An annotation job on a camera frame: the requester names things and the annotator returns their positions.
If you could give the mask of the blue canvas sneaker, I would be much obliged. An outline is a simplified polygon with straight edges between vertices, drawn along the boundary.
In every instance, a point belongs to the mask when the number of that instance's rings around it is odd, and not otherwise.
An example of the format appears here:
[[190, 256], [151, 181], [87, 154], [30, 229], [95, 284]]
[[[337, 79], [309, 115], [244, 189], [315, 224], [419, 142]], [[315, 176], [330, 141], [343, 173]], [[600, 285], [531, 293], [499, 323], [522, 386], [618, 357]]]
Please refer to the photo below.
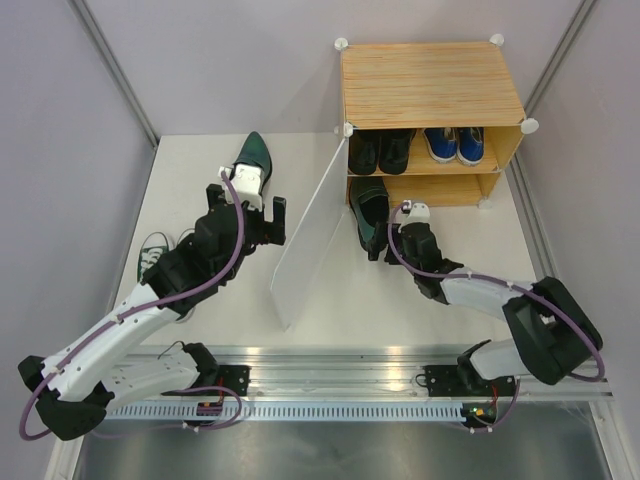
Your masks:
[[476, 166], [484, 158], [485, 142], [483, 127], [462, 127], [457, 129], [457, 158], [466, 166]]
[[440, 164], [454, 160], [457, 154], [457, 137], [453, 128], [426, 128], [423, 135], [433, 160]]

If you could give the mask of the green leather shoe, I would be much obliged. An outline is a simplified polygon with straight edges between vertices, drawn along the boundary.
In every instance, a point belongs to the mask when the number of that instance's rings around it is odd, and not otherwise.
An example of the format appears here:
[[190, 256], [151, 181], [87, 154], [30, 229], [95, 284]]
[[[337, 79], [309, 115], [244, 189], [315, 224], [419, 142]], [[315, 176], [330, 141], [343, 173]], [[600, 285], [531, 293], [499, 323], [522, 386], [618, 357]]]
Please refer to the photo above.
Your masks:
[[380, 177], [354, 177], [349, 187], [349, 205], [356, 219], [361, 247], [367, 252], [377, 222], [387, 223], [389, 194]]
[[250, 132], [246, 137], [234, 164], [259, 168], [262, 172], [259, 192], [263, 191], [273, 173], [273, 164], [269, 149], [257, 131]]

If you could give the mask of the white cabinet door panel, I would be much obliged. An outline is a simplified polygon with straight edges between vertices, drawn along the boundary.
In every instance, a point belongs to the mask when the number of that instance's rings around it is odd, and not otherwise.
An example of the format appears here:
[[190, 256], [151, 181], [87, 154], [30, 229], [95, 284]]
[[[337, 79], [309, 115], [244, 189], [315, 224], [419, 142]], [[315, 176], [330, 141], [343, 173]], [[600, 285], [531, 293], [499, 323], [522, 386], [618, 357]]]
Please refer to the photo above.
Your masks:
[[274, 271], [270, 293], [284, 330], [299, 320], [346, 212], [348, 146], [345, 138], [338, 144]]

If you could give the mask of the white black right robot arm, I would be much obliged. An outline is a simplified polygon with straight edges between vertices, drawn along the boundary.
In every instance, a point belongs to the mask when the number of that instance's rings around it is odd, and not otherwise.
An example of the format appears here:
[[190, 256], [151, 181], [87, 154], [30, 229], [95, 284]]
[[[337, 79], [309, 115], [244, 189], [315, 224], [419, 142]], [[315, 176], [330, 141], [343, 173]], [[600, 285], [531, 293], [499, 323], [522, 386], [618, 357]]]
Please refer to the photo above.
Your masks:
[[531, 375], [546, 385], [565, 377], [605, 377], [602, 338], [565, 285], [554, 277], [515, 282], [471, 271], [444, 257], [427, 223], [379, 222], [360, 239], [369, 259], [404, 266], [420, 293], [443, 305], [469, 307], [504, 321], [510, 336], [482, 341], [457, 358], [459, 388], [478, 395], [493, 380]]

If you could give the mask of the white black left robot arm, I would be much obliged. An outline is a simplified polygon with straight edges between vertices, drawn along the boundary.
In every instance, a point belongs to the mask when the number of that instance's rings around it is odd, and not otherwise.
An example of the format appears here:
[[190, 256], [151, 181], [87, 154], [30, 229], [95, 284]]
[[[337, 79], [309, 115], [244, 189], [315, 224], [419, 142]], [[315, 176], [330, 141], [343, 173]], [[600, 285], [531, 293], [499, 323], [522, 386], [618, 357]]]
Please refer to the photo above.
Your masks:
[[151, 266], [130, 295], [71, 345], [49, 357], [30, 355], [18, 371], [31, 396], [19, 432], [35, 440], [26, 424], [36, 412], [46, 434], [63, 441], [94, 430], [108, 413], [139, 400], [163, 396], [240, 397], [201, 343], [135, 367], [116, 365], [151, 334], [186, 319], [197, 304], [232, 281], [259, 245], [284, 244], [286, 201], [273, 199], [273, 218], [221, 186], [207, 188], [209, 209], [172, 249], [143, 252]]

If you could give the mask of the green canvas sneaker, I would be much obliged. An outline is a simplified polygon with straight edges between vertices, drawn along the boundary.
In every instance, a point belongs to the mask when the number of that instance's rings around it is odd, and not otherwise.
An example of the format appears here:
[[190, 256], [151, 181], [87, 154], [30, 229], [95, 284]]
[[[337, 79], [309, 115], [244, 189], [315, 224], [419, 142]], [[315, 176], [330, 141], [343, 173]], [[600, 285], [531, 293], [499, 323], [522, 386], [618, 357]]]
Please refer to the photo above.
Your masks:
[[173, 248], [173, 242], [163, 232], [153, 232], [143, 241], [138, 254], [137, 282], [140, 283], [147, 270], [153, 267], [159, 258]]
[[[193, 233], [194, 233], [194, 231], [195, 231], [195, 229], [194, 229], [194, 228], [188, 228], [188, 229], [184, 230], [184, 231], [181, 233], [181, 235], [179, 236], [177, 244], [182, 243], [182, 242], [183, 242], [183, 241], [184, 241], [184, 240], [185, 240], [189, 235], [193, 234]], [[192, 317], [192, 315], [193, 315], [194, 311], [195, 311], [195, 309], [191, 309], [191, 310], [189, 310], [186, 314], [181, 315], [181, 316], [176, 320], [176, 323], [177, 323], [177, 324], [182, 324], [182, 323], [187, 322], [187, 321]]]

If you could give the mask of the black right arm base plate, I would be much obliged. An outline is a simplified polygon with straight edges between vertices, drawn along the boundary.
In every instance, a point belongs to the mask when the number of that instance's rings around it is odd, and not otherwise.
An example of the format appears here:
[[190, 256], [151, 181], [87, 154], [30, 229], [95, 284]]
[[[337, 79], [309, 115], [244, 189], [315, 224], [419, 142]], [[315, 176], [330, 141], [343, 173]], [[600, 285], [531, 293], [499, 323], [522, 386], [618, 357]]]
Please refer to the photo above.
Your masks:
[[495, 380], [463, 379], [456, 365], [425, 365], [422, 376], [422, 384], [433, 398], [511, 397], [516, 390], [513, 376]]

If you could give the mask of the black leather shoe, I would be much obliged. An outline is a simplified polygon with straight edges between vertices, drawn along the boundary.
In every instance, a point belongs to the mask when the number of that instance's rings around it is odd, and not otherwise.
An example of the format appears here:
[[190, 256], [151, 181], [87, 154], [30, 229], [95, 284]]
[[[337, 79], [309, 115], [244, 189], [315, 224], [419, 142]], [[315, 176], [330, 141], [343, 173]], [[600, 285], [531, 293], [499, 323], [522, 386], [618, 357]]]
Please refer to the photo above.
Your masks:
[[349, 140], [348, 168], [355, 175], [372, 175], [378, 165], [380, 132], [355, 130]]
[[406, 171], [415, 133], [415, 129], [389, 129], [381, 133], [379, 168], [383, 173], [400, 175]]

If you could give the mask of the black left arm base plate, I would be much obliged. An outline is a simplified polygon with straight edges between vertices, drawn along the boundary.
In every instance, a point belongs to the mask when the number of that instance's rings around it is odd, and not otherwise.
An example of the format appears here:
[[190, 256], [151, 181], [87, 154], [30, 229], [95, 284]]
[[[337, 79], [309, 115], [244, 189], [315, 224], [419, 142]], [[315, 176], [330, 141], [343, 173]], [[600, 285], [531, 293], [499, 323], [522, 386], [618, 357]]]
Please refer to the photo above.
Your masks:
[[250, 383], [251, 367], [248, 365], [220, 365], [215, 384], [244, 397]]

